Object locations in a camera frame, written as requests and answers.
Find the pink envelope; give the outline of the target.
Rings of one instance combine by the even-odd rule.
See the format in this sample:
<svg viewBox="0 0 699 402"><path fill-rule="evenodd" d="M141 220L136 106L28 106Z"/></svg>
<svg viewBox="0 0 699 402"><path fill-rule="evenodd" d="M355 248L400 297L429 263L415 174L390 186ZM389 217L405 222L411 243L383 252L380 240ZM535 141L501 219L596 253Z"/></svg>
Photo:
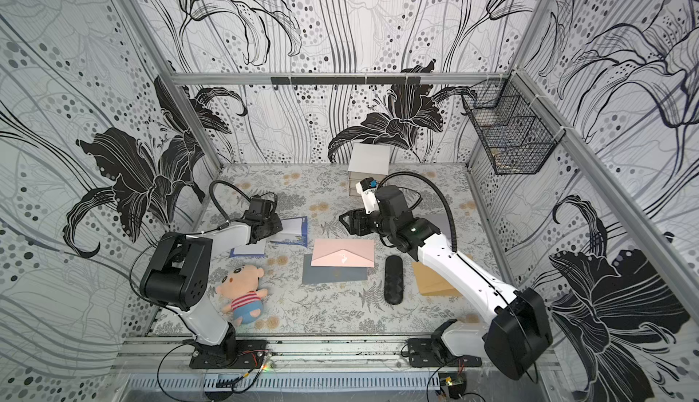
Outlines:
<svg viewBox="0 0 699 402"><path fill-rule="evenodd" d="M375 242L366 239L325 239L314 241L313 267L375 266Z"/></svg>

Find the tan kraft envelope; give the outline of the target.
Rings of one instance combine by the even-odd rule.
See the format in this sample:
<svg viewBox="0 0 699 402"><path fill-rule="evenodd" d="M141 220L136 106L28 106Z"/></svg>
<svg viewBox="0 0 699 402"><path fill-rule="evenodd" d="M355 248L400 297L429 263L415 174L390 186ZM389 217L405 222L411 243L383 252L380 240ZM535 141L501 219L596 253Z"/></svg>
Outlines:
<svg viewBox="0 0 699 402"><path fill-rule="evenodd" d="M426 265L413 261L411 263L418 291L422 296L461 297L462 294L442 276Z"/></svg>

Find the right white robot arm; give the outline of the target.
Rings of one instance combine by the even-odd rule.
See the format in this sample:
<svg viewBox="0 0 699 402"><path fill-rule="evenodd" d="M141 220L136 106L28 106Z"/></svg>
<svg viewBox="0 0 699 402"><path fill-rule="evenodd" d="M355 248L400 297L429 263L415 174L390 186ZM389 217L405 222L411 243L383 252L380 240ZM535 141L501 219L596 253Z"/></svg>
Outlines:
<svg viewBox="0 0 699 402"><path fill-rule="evenodd" d="M542 297L519 290L480 267L458 249L451 208L444 208L449 234L415 216L402 189L367 177L355 186L363 206L339 219L353 236L377 235L384 245L410 256L445 279L475 308L480 323L456 319L431 335L433 356L442 365L457 358L486 358L504 376L518 380L536 367L553 335Z"/></svg>

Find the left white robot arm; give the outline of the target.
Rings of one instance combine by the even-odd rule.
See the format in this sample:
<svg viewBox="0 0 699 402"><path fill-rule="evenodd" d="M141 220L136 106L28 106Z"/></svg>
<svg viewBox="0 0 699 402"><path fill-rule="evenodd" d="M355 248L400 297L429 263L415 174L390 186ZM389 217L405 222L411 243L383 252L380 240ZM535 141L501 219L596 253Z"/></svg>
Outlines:
<svg viewBox="0 0 699 402"><path fill-rule="evenodd" d="M216 198L220 185L248 203L239 218L231 217ZM274 193L248 196L232 183L215 180L209 185L209 199L224 217L223 223L203 232L164 234L140 280L138 294L152 305L174 312L195 343L220 347L233 340L235 330L209 300L211 258L278 234L282 222Z"/></svg>

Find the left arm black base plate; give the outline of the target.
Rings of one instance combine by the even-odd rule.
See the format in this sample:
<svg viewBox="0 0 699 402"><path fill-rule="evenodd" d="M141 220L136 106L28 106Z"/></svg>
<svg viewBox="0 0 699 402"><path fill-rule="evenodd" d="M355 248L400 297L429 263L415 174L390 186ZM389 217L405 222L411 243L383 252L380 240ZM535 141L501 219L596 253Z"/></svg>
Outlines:
<svg viewBox="0 0 699 402"><path fill-rule="evenodd" d="M230 339L216 347L194 343L189 366L192 369L254 369L262 364L267 345L264 339Z"/></svg>

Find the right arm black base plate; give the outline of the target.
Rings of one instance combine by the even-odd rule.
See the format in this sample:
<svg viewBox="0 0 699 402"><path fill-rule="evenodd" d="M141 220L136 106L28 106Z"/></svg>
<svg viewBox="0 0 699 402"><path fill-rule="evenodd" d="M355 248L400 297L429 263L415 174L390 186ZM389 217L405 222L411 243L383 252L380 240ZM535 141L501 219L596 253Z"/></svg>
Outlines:
<svg viewBox="0 0 699 402"><path fill-rule="evenodd" d="M481 324L447 320L427 338L409 338L400 353L411 367L481 367L485 356Z"/></svg>

